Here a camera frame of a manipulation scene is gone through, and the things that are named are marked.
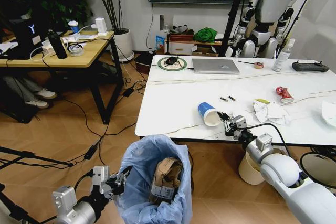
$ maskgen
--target black bottle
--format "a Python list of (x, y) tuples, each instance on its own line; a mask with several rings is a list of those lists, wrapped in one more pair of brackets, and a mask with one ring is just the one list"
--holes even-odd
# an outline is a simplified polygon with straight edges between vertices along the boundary
[(67, 53), (64, 50), (63, 44), (61, 42), (60, 37), (58, 36), (57, 33), (55, 33), (52, 30), (49, 30), (48, 32), (48, 39), (50, 41), (50, 44), (52, 45), (56, 56), (58, 59), (65, 59), (67, 58)]

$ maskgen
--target drawer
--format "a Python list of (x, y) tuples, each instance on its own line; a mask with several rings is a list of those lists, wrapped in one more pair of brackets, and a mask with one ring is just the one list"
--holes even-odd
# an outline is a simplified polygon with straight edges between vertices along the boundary
[(169, 53), (175, 55), (191, 55), (194, 44), (169, 42)]

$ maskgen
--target wooden table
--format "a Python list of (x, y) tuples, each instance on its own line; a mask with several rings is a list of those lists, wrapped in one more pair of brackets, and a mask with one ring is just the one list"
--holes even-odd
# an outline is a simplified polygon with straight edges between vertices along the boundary
[[(152, 65), (166, 56), (154, 56)], [(181, 56), (188, 67), (192, 58), (218, 59), (217, 57)], [(332, 71), (296, 72), (291, 64), (297, 60), (287, 60), (281, 72), (271, 68), (273, 59), (233, 58), (240, 74), (200, 74), (193, 70), (165, 71), (152, 66), (141, 104), (135, 133), (143, 137), (151, 134), (165, 134), (177, 141), (230, 142), (225, 136), (222, 124), (206, 126), (198, 113), (198, 105), (208, 102), (216, 109), (240, 113), (245, 111), (252, 117), (250, 125), (260, 124), (255, 117), (253, 100), (275, 101), (291, 116), (289, 125), (278, 125), (289, 145), (336, 146), (336, 128), (326, 124), (321, 116), (322, 101), (336, 102), (336, 74)], [(263, 69), (238, 62), (258, 62)], [(294, 97), (293, 103), (283, 104), (275, 92), (276, 87), (288, 88)], [(220, 97), (232, 96), (236, 101), (222, 101)], [(255, 135), (267, 132), (273, 143), (281, 144), (281, 139), (271, 126), (251, 129)]]
[[(96, 31), (84, 31), (81, 32), (82, 35), (95, 35)], [(25, 70), (25, 71), (49, 71), (53, 77), (57, 77), (56, 71), (85, 71), (87, 74), (91, 75), (91, 82), (89, 83), (90, 89), (96, 102), (99, 114), (104, 124), (108, 124), (111, 118), (111, 113), (113, 111), (114, 105), (117, 101), (120, 90), (123, 86), (122, 72), (120, 68), (118, 51), (113, 38), (114, 32), (109, 31), (106, 36), (99, 36), (92, 42), (86, 43), (84, 46), (84, 53), (79, 57), (72, 57), (69, 52), (67, 52), (68, 57), (65, 59), (58, 59), (56, 55), (47, 56), (42, 61), (32, 61), (28, 60), (7, 60), (0, 59), (0, 68), (6, 68), (7, 71), (11, 70)], [(98, 61), (104, 50), (111, 45), (112, 54), (115, 59), (115, 67), (117, 69), (117, 82), (116, 88), (109, 100), (108, 105), (105, 107), (96, 78), (94, 78), (93, 73), (93, 63)], [(42, 54), (36, 54), (33, 59), (40, 59)]]

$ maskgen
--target blue plastic bag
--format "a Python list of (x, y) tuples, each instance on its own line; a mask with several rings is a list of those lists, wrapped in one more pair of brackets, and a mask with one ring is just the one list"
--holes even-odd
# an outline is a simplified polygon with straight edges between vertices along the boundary
[[(182, 162), (181, 184), (170, 204), (149, 202), (152, 179), (158, 162), (176, 157)], [(191, 168), (188, 148), (176, 145), (165, 135), (150, 135), (131, 144), (121, 161), (119, 172), (132, 165), (125, 192), (115, 196), (114, 203), (126, 224), (188, 224), (192, 218)]]

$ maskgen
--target computer mouse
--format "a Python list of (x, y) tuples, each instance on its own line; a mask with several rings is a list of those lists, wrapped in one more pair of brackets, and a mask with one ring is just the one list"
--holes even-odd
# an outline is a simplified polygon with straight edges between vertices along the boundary
[(174, 56), (170, 56), (168, 59), (166, 59), (166, 64), (168, 64), (168, 65), (172, 65), (175, 62), (177, 62), (177, 58), (174, 57)]

